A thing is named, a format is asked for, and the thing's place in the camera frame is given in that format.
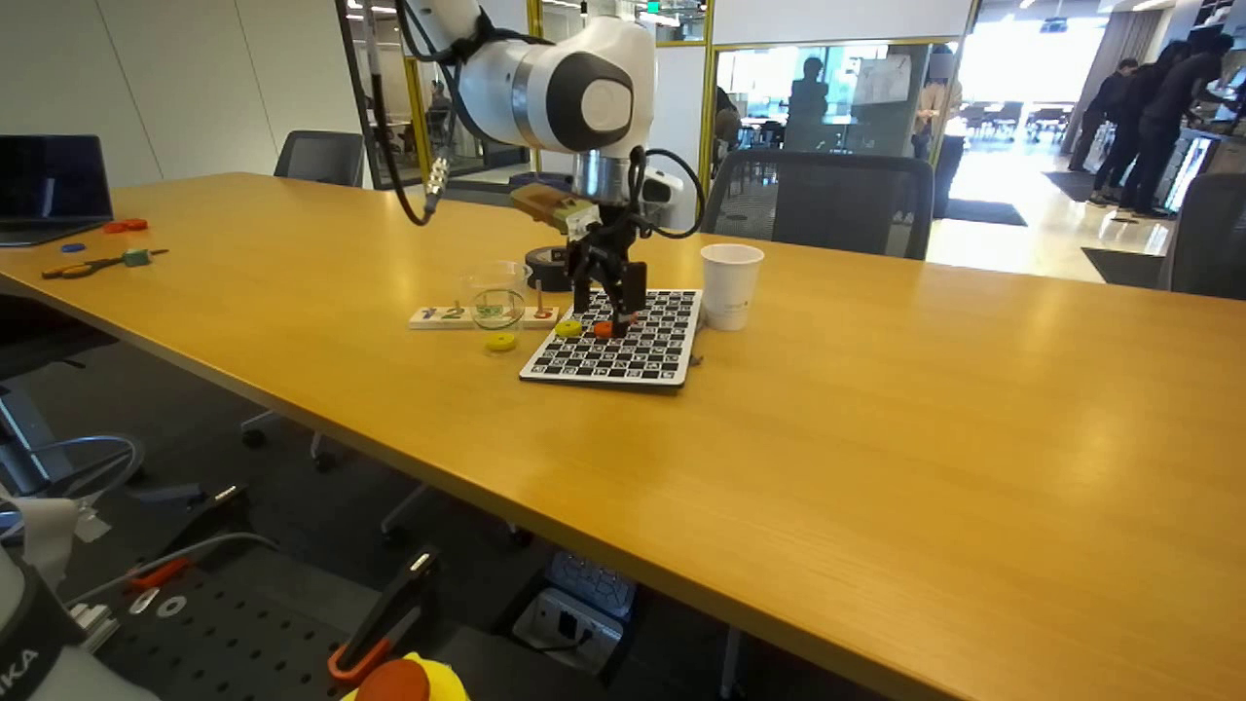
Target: laptop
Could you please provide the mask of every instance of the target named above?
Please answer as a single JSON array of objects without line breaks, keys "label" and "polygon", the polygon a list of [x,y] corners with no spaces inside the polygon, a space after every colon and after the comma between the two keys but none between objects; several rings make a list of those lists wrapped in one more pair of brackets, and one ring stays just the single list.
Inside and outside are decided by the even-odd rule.
[{"label": "laptop", "polygon": [[0,248],[114,222],[98,135],[0,135]]}]

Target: floor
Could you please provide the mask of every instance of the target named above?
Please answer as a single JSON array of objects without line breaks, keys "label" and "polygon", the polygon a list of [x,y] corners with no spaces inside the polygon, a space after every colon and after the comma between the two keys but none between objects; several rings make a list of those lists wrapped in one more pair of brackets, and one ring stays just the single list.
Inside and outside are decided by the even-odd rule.
[{"label": "floor", "polygon": [[978,226],[938,218],[925,261],[995,273],[1096,282],[1082,256],[1090,248],[1169,253],[1170,222],[1129,218],[1117,205],[1072,204],[1043,170],[1059,170],[1051,151],[964,151],[952,198],[1011,204],[1018,226]]},{"label": "floor", "polygon": [[[1011,204],[1029,226],[943,218],[935,222],[931,261],[1096,283],[1082,246],[1169,248],[1169,222],[1117,222],[1108,205],[1072,204],[1043,178],[1051,168],[1064,163],[1031,151],[964,156],[952,198]],[[251,404],[132,347],[102,347],[80,356],[80,365],[44,365],[24,381],[59,435],[128,434],[144,439],[149,478],[157,484],[244,484],[251,531],[295,562],[349,584],[381,590],[415,544],[436,540],[443,553],[443,612],[484,631],[504,631],[504,618],[515,618],[556,553],[545,540],[515,544],[503,522],[453,500],[411,509],[410,540],[385,540],[372,514],[399,501],[411,492],[410,478],[356,457],[345,457],[334,472],[310,472],[306,434],[295,426],[277,426],[263,449],[240,449],[237,420]],[[136,553],[150,549],[150,533],[167,531],[149,522],[118,526],[106,540],[79,549],[67,590],[80,594],[106,571],[122,571]],[[619,701],[708,701],[720,690],[720,656],[725,629],[717,618],[658,594],[638,594],[633,625],[603,690]],[[742,648],[741,690],[750,701],[873,697],[764,644]]]}]

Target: cable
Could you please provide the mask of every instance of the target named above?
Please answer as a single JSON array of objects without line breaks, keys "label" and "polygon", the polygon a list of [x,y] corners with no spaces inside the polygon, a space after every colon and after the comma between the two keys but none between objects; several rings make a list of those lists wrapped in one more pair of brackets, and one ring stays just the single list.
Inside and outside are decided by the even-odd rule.
[{"label": "cable", "polygon": [[196,553],[206,553],[206,549],[218,549],[218,544],[228,544],[228,540],[257,540],[257,544],[263,544],[263,549],[277,549],[267,538],[249,533],[249,531],[212,533],[212,538],[189,540],[189,544],[184,544],[184,549],[170,549],[170,553],[164,553],[164,557],[157,557],[157,562],[132,565],[132,568],[124,568],[122,577],[102,581],[102,584],[84,590],[80,597],[70,597],[67,608],[79,608],[79,604],[84,604],[84,600],[98,600],[102,594],[124,590],[132,577],[144,577],[144,571],[150,571],[150,568],[164,568],[164,565],[170,565],[170,562],[185,562],[185,557],[196,557]]},{"label": "cable", "polygon": [[423,183],[423,216],[411,212],[406,187],[399,187],[399,174],[398,174],[398,159],[392,159],[392,144],[389,144],[389,130],[385,130],[385,89],[381,89],[381,66],[371,66],[371,94],[363,89],[356,82],[356,60],[353,60],[353,35],[349,35],[349,11],[345,11],[345,0],[334,0],[337,9],[337,33],[344,33],[344,47],[345,47],[345,76],[349,76],[349,94],[353,94],[353,105],[356,105],[356,125],[366,133],[366,151],[371,151],[371,163],[372,163],[372,151],[381,150],[381,163],[389,170],[389,187],[399,204],[399,216],[411,222],[411,226],[428,226],[432,212],[436,212],[436,195],[443,183],[432,187],[432,178],[443,178],[443,163],[436,163],[428,170],[428,183]]},{"label": "cable", "polygon": [[399,5],[398,33],[399,33],[406,47],[411,50],[415,61],[436,61],[436,56],[419,56],[410,22],[415,22],[423,47],[432,50],[432,41],[428,41],[423,22],[415,20],[411,5]]},{"label": "cable", "polygon": [[629,163],[626,163],[626,187],[629,187],[626,198],[629,198],[629,212],[643,212],[643,187],[646,187],[649,156],[664,156],[664,159],[672,159],[672,163],[690,174],[690,183],[693,183],[693,191],[697,191],[697,216],[693,216],[693,226],[684,226],[684,230],[662,230],[662,226],[643,222],[643,218],[638,218],[638,226],[643,226],[643,230],[654,230],[654,235],[662,235],[662,239],[693,239],[693,235],[702,230],[702,218],[706,218],[706,187],[702,187],[697,170],[690,168],[690,159],[681,159],[681,156],[668,151],[668,150],[633,150],[633,151],[629,151]]},{"label": "cable", "polygon": [[144,466],[144,443],[122,434],[92,434],[92,435],[70,435],[62,449],[74,443],[122,443],[122,457],[109,457],[106,465],[90,466],[84,477],[70,478],[62,492],[67,500],[80,500],[84,508],[102,494],[124,488]]}]

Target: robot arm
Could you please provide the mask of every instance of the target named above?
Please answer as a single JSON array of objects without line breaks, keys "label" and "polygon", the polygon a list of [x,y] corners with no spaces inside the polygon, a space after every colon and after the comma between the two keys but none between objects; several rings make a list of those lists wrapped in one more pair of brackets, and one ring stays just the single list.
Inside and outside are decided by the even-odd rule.
[{"label": "robot arm", "polygon": [[575,195],[626,204],[626,159],[654,125],[654,42],[643,26],[588,20],[549,47],[489,26],[473,0],[410,0],[399,20],[480,133],[573,151]]},{"label": "robot arm", "polygon": [[453,100],[473,133],[573,151],[581,204],[562,230],[568,235],[564,266],[575,312],[588,312],[591,283],[601,283],[615,334],[626,334],[629,312],[646,305],[646,269],[626,261],[626,248],[638,235],[658,230],[681,191],[646,170],[646,156],[677,159],[664,150],[643,150],[654,125],[654,41],[638,22],[597,17],[564,42],[538,42],[499,33],[480,0],[398,5],[411,56],[443,72]]}]

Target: black cable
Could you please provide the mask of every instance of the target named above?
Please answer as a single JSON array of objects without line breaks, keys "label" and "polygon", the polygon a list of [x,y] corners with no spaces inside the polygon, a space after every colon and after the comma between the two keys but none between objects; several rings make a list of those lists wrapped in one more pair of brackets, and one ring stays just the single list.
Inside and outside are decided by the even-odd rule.
[{"label": "black cable", "polygon": [[693,239],[693,235],[702,230],[702,218],[706,218],[706,187],[702,187],[697,170],[690,168],[690,159],[681,159],[681,156],[668,151],[668,150],[646,150],[638,159],[629,159],[629,168],[626,168],[629,212],[638,212],[638,187],[643,187],[643,178],[646,178],[649,156],[672,159],[672,163],[690,174],[690,183],[693,183],[693,191],[697,191],[697,216],[693,216],[693,226],[690,226],[690,230],[662,230],[662,226],[654,226],[654,222],[638,222],[638,226],[643,226],[643,230],[654,230],[654,235],[662,235],[662,239]]},{"label": "black cable", "polygon": [[392,144],[389,144],[389,130],[385,130],[385,89],[381,89],[381,76],[379,76],[379,66],[372,66],[372,76],[371,76],[371,94],[356,86],[356,60],[353,60],[353,35],[349,35],[345,0],[334,0],[334,9],[337,9],[337,33],[344,33],[344,47],[345,47],[349,94],[353,94],[353,105],[356,105],[356,125],[363,125],[363,133],[366,133],[363,144],[366,144],[366,151],[371,151],[371,163],[379,163],[379,150],[381,150],[381,163],[385,163],[385,170],[389,170],[389,187],[392,187],[406,218],[410,218],[411,226],[428,226],[428,218],[432,218],[432,212],[436,212],[436,198],[432,198],[432,195],[423,198],[423,216],[411,212],[411,204],[410,204],[410,195],[406,195],[406,187],[399,187],[398,159],[392,159]]},{"label": "black cable", "polygon": [[399,5],[398,33],[399,33],[406,47],[411,50],[415,61],[438,61],[436,56],[419,56],[410,22],[415,22],[423,47],[432,50],[432,41],[428,41],[423,22],[415,20],[415,11],[410,5]]},{"label": "black cable", "polygon": [[62,488],[67,500],[84,500],[84,501],[92,501],[92,500],[102,500],[102,494],[132,484],[136,472],[144,466],[144,443],[132,439],[132,435],[102,434],[102,435],[70,435],[70,439],[59,439],[59,443],[62,443],[62,449],[74,449],[74,443],[118,443],[118,449],[122,449],[118,457],[109,457],[109,461],[79,472],[79,477]]}]

